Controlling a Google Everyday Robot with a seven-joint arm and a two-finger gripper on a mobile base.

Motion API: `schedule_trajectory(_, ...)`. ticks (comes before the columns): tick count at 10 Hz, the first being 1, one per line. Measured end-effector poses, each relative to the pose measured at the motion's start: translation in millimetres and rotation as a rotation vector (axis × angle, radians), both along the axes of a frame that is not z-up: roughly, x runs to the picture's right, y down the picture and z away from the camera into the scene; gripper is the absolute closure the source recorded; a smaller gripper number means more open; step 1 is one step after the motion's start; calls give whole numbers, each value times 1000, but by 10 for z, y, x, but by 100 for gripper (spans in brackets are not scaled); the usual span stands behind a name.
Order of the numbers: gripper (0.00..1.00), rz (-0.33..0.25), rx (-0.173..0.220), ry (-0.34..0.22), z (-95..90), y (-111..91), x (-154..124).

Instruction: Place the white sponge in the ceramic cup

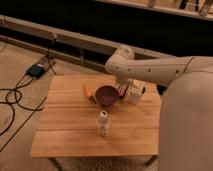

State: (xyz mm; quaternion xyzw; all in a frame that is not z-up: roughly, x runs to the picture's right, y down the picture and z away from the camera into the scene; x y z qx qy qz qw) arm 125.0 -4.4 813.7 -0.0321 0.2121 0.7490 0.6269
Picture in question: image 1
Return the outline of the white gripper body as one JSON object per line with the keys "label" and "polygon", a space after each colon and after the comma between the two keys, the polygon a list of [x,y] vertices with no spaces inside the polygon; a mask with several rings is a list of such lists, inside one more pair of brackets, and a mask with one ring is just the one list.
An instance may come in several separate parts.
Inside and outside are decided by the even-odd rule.
{"label": "white gripper body", "polygon": [[134,80],[133,83],[130,85],[129,95],[130,95],[130,102],[132,104],[137,104],[142,95],[145,93],[145,82]]}

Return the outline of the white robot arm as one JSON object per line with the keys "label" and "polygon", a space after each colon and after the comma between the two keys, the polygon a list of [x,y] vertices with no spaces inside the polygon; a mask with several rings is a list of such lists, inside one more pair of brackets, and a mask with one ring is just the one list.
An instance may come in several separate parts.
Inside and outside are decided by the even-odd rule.
{"label": "white robot arm", "polygon": [[130,47],[120,46],[105,63],[105,69],[116,76],[120,84],[136,79],[166,87],[164,103],[213,102],[213,57],[136,60]]}

